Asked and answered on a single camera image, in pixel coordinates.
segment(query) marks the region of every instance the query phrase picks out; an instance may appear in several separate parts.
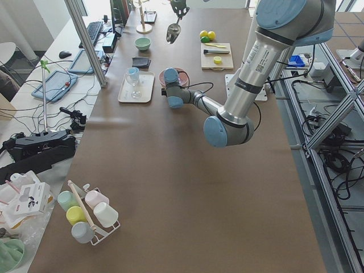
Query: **yellow lid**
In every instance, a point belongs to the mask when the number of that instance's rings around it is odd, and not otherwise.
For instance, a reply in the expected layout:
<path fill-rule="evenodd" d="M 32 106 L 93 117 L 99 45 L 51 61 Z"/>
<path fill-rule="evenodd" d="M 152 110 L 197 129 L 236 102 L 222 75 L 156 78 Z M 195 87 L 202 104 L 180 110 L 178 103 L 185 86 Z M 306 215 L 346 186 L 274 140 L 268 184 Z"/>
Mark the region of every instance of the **yellow lid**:
<path fill-rule="evenodd" d="M 214 57 L 214 63 L 221 64 L 222 63 L 222 58 L 220 56 L 215 56 Z"/>

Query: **black mouse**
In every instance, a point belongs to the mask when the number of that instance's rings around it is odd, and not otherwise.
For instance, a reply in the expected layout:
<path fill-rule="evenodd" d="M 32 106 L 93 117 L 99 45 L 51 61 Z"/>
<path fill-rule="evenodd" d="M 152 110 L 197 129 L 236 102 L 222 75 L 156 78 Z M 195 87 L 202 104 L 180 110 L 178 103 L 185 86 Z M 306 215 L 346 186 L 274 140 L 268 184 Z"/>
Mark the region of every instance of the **black mouse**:
<path fill-rule="evenodd" d="M 63 50 L 63 51 L 59 52 L 58 56 L 59 56 L 59 58 L 64 59 L 70 55 L 72 55 L 72 53 L 70 53 L 69 51 Z"/>

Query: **gray cup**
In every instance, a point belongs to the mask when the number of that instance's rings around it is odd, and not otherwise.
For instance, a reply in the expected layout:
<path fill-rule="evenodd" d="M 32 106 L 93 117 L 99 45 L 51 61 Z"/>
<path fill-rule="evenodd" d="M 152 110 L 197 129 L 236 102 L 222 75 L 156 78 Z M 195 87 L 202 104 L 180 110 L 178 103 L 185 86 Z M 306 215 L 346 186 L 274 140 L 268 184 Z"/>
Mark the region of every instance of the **gray cup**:
<path fill-rule="evenodd" d="M 79 243 L 88 243 L 95 236 L 95 231 L 93 231 L 90 225 L 86 222 L 75 223 L 72 227 L 71 233 Z"/>

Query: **lime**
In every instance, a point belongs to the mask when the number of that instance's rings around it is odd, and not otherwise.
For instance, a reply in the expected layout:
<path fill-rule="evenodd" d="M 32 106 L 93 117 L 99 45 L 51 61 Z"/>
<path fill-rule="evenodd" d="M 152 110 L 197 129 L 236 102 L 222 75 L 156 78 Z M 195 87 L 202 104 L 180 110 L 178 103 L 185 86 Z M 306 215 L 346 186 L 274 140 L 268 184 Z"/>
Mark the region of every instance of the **lime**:
<path fill-rule="evenodd" d="M 208 43 L 209 41 L 210 41 L 210 38 L 208 38 L 207 36 L 201 37 L 201 42 L 202 43 Z"/>
<path fill-rule="evenodd" d="M 207 36 L 208 36 L 208 38 L 210 39 L 210 41 L 212 41 L 212 40 L 214 40 L 214 39 L 216 38 L 216 34 L 215 34 L 215 32 L 214 32 L 214 31 L 209 31 L 209 32 L 207 33 Z"/>
<path fill-rule="evenodd" d="M 200 38 L 205 37 L 205 36 L 207 36 L 207 35 L 208 35 L 207 30 L 202 30 L 202 31 L 200 32 Z"/>

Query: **white tray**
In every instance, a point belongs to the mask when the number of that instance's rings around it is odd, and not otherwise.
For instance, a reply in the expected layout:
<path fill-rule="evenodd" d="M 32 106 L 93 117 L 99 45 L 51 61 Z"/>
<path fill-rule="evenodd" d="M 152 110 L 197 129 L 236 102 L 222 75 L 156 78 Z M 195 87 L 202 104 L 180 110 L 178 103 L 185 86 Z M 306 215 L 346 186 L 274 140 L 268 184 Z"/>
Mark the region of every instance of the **white tray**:
<path fill-rule="evenodd" d="M 121 84 L 118 101 L 119 102 L 128 102 L 128 103 L 146 103 L 152 99 L 152 91 L 153 91 L 153 83 L 154 83 L 154 73 L 153 72 L 139 72 L 139 82 L 133 87 L 125 80 L 125 76 L 123 79 L 123 83 Z M 133 88 L 137 88 L 142 93 L 140 98 L 132 98 L 131 92 Z"/>

